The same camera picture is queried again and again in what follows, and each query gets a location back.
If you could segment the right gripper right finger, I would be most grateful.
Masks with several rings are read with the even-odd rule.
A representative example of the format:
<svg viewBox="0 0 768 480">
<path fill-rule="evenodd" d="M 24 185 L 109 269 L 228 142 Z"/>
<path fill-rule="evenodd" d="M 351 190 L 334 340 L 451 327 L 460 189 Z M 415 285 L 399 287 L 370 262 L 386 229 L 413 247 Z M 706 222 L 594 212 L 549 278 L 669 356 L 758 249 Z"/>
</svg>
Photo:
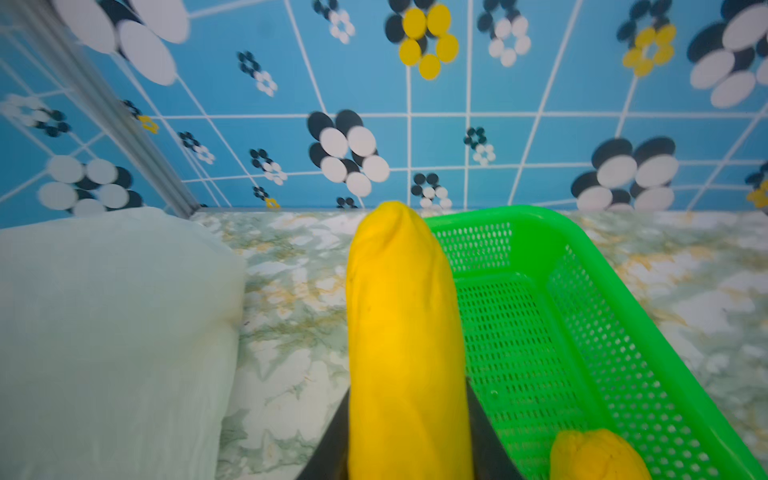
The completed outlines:
<svg viewBox="0 0 768 480">
<path fill-rule="evenodd" d="M 523 480 L 523 475 L 507 454 L 469 380 L 466 380 L 466 393 L 473 478 L 475 480 Z"/>
</svg>

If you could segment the wrinkled yellow toy fruit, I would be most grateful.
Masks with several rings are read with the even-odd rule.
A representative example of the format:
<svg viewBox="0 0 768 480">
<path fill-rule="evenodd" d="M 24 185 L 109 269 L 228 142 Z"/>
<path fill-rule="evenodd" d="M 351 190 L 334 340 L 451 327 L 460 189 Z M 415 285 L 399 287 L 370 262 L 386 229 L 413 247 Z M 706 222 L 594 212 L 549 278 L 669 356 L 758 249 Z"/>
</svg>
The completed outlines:
<svg viewBox="0 0 768 480">
<path fill-rule="evenodd" d="M 550 452 L 550 479 L 650 479 L 635 449 L 610 430 L 561 431 Z"/>
</svg>

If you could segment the long yellow toy mango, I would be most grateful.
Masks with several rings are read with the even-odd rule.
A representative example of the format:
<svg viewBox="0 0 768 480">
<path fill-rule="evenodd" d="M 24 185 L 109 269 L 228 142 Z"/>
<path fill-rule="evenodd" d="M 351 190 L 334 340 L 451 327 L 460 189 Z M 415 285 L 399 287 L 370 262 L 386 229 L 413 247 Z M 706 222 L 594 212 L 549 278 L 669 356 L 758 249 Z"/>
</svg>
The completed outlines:
<svg viewBox="0 0 768 480">
<path fill-rule="evenodd" d="M 410 207 L 383 203 L 360 223 L 346 306 L 350 478 L 473 478 L 456 289 Z"/>
</svg>

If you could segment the white plastic bag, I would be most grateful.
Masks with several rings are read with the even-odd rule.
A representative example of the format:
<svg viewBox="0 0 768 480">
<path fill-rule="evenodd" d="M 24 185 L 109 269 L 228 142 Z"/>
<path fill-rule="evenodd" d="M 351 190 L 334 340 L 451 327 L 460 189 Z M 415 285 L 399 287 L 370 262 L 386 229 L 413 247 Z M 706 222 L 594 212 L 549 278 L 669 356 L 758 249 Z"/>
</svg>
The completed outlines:
<svg viewBox="0 0 768 480">
<path fill-rule="evenodd" d="M 211 479 L 244 259 L 156 208 L 1 233 L 1 475 Z"/>
</svg>

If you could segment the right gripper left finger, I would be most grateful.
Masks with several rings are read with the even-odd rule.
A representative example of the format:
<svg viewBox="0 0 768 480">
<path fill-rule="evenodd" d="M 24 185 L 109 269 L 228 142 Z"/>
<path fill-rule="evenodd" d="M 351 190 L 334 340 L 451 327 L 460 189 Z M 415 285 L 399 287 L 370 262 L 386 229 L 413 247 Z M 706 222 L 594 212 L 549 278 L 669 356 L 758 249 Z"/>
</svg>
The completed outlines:
<svg viewBox="0 0 768 480">
<path fill-rule="evenodd" d="M 349 400 L 347 390 L 322 438 L 297 480 L 346 480 L 349 452 Z"/>
</svg>

